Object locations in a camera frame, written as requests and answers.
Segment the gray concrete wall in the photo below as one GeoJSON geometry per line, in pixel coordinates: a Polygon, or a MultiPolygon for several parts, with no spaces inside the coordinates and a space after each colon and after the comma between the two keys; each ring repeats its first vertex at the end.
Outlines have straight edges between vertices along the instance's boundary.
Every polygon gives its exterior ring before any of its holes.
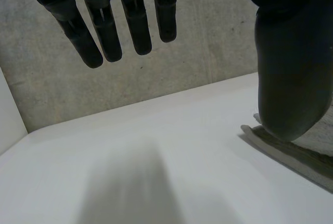
{"type": "MultiPolygon", "coordinates": [[[[83,0],[76,0],[94,39],[83,0]]],[[[0,66],[29,132],[55,123],[255,72],[256,7],[250,0],[178,0],[177,39],[138,56],[120,0],[111,0],[123,59],[89,69],[35,0],[0,0],[0,66]]]]}

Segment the robotic hand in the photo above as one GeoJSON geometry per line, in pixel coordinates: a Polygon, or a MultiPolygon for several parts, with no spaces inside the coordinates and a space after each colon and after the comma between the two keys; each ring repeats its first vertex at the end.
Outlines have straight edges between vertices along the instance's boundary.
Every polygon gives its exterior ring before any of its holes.
{"type": "MultiPolygon", "coordinates": [[[[103,63],[103,57],[76,7],[75,0],[37,1],[56,18],[83,61],[90,68],[99,67],[103,63]]],[[[135,50],[139,55],[146,55],[151,51],[151,39],[144,0],[121,2],[135,50]]],[[[110,0],[85,0],[85,3],[106,60],[120,60],[122,51],[110,0]]],[[[155,0],[155,6],[161,40],[170,42],[176,38],[176,0],[155,0]]]]}
{"type": "Polygon", "coordinates": [[[333,0],[252,0],[258,51],[259,115],[280,140],[307,132],[333,93],[333,0]]]}
{"type": "MultiPolygon", "coordinates": [[[[75,0],[37,0],[57,19],[91,68],[103,58],[75,0]]],[[[85,0],[105,58],[122,57],[110,0],[85,0]]],[[[121,0],[138,54],[151,51],[143,0],[121,0]]],[[[268,132],[292,141],[318,122],[333,92],[333,0],[252,0],[258,50],[259,113],[268,132]]],[[[160,37],[176,38],[176,0],[155,0],[160,37]]]]}

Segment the white table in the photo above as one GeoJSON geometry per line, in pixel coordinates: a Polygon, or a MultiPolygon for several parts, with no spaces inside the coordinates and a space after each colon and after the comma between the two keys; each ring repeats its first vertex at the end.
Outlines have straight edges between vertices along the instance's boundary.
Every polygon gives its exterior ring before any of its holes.
{"type": "Polygon", "coordinates": [[[333,196],[242,140],[257,74],[33,132],[0,156],[0,223],[329,224],[333,196]]]}

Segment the flat gray object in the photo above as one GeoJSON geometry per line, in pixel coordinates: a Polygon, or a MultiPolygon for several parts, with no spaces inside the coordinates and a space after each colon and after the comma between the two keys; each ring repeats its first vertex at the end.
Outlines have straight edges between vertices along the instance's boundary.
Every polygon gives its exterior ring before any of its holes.
{"type": "Polygon", "coordinates": [[[262,126],[241,126],[249,144],[259,151],[333,193],[333,106],[305,135],[281,141],[262,126]]]}

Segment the white surface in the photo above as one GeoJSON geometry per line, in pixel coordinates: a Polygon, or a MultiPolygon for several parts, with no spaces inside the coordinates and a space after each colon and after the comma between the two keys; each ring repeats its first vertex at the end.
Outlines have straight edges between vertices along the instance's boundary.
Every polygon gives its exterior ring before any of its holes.
{"type": "Polygon", "coordinates": [[[0,68],[0,154],[27,134],[0,68]]]}
{"type": "Polygon", "coordinates": [[[257,74],[38,130],[0,157],[0,223],[333,221],[333,196],[244,142],[257,74]]]}

